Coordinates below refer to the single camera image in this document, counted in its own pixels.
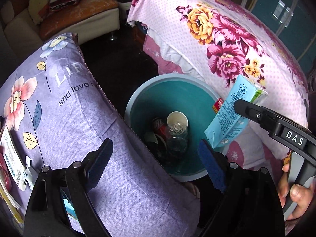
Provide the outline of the right hand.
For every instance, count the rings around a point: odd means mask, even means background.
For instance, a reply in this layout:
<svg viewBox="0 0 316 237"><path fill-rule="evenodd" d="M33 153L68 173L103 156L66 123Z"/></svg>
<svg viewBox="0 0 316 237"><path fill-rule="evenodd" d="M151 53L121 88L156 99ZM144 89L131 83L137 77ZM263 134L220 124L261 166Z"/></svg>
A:
<svg viewBox="0 0 316 237"><path fill-rule="evenodd" d="M301 185L293 185L290 188L287 182L289 166L290 164L287 163L284 164L282 168L284 174L278 183L277 193L282 207L285 205L287 195L290 196L294 203L297 203L295 210L287 217L287 220L294 220L301 217L311 204L313 196L315 195L315 181L309 188L305 188Z"/></svg>

